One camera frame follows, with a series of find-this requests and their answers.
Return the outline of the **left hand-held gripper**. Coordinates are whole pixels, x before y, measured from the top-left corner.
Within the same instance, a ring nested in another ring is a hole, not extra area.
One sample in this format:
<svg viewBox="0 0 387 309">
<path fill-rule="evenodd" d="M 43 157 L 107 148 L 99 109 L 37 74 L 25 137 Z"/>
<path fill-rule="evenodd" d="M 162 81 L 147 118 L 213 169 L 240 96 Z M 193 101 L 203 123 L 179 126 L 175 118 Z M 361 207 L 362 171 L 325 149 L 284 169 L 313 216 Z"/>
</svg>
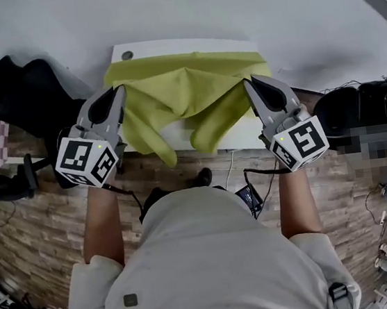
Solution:
<svg viewBox="0 0 387 309">
<path fill-rule="evenodd" d="M 61 176 L 75 185 L 104 186 L 126 148 L 119 136 L 125 103 L 120 85 L 98 91 L 82 105 L 77 125 L 60 140 L 55 169 Z M 101 125 L 104 136 L 87 129 L 95 125 Z"/>
</svg>

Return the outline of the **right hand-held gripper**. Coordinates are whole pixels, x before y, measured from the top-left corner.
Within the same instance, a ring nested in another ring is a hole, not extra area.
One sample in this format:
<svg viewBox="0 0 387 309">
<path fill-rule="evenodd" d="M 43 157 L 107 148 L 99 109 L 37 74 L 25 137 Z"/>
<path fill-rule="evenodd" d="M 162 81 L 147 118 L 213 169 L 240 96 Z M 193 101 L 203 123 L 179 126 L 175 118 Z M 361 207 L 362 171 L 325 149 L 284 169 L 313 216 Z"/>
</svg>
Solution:
<svg viewBox="0 0 387 309">
<path fill-rule="evenodd" d="M 298 102 L 290 86 L 264 75 L 252 75 L 243 83 L 254 114 L 263 123 L 259 138 L 284 169 L 302 169 L 329 149 L 318 117 Z"/>
</svg>

